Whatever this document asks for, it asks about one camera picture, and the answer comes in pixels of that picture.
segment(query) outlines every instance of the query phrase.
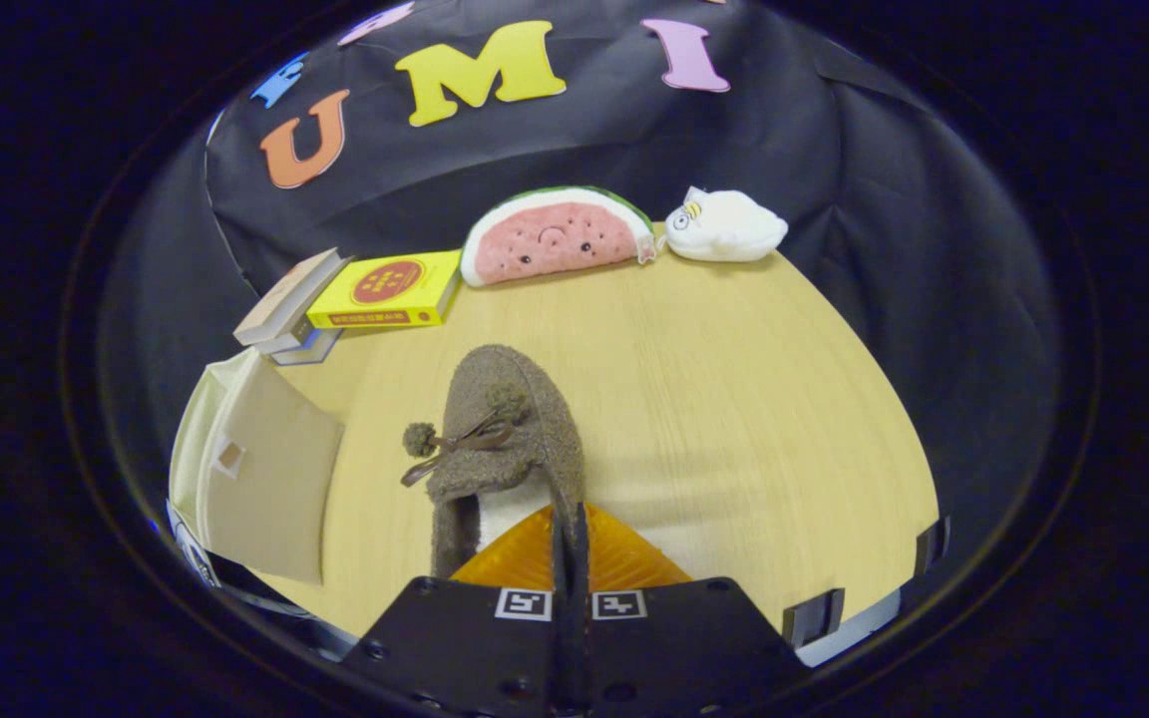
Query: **pink foam letter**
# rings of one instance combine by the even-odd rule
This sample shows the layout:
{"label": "pink foam letter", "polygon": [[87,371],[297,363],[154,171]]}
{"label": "pink foam letter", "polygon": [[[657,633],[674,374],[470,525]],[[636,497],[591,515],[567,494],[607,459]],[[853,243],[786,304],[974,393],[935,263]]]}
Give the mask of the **pink foam letter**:
{"label": "pink foam letter", "polygon": [[399,5],[396,8],[388,8],[384,13],[371,15],[371,17],[363,20],[348,31],[347,36],[339,38],[337,46],[342,47],[350,44],[350,41],[358,40],[377,29],[383,26],[391,26],[391,24],[396,23],[398,20],[404,18],[406,15],[411,14],[411,8],[414,8],[415,2],[411,0],[410,3]]}
{"label": "pink foam letter", "polygon": [[643,18],[643,26],[653,29],[668,55],[668,71],[662,82],[679,90],[725,92],[730,82],[716,74],[712,60],[703,47],[707,30],[678,20]]}

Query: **stack of books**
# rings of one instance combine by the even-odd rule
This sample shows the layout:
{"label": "stack of books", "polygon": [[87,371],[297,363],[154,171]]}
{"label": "stack of books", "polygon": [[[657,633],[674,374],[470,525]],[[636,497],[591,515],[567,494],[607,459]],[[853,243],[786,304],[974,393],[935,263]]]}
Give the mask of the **stack of books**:
{"label": "stack of books", "polygon": [[322,362],[347,327],[446,322],[462,250],[352,262],[329,249],[291,268],[233,337],[283,365]]}
{"label": "stack of books", "polygon": [[238,324],[233,339],[278,364],[322,362],[344,331],[315,327],[307,310],[347,264],[332,248],[293,265]]}

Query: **red circle on book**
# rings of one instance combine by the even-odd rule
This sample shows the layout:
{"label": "red circle on book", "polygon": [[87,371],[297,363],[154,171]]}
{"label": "red circle on book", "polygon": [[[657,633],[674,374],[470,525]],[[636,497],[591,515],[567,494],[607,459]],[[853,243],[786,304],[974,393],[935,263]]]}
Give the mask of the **red circle on book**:
{"label": "red circle on book", "polygon": [[390,262],[381,268],[371,269],[367,276],[352,287],[352,300],[357,304],[378,304],[380,301],[394,299],[403,291],[410,289],[424,273],[424,265],[410,260]]}

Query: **fuzzy slipper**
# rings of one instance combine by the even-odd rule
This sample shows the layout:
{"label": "fuzzy slipper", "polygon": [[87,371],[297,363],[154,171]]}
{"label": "fuzzy slipper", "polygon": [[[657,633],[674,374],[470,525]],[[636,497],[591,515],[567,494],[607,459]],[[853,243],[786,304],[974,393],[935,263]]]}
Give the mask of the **fuzzy slipper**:
{"label": "fuzzy slipper", "polygon": [[480,548],[552,502],[573,540],[584,501],[584,450],[570,408],[547,373],[501,345],[473,349],[456,368],[442,418],[411,424],[403,445],[432,460],[402,478],[432,473],[433,577],[449,578]]}

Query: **yellow letter m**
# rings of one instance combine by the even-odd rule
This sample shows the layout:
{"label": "yellow letter m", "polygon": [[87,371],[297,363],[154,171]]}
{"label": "yellow letter m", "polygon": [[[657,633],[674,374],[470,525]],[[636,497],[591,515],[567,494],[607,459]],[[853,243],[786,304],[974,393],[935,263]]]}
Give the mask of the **yellow letter m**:
{"label": "yellow letter m", "polygon": [[458,105],[446,99],[442,87],[479,108],[487,101],[495,76],[502,76],[495,96],[506,102],[564,92],[565,82],[553,76],[543,46],[550,29],[553,24],[546,20],[526,20],[496,29],[476,57],[449,45],[433,45],[398,60],[396,68],[411,76],[411,124],[423,126],[455,114]]}

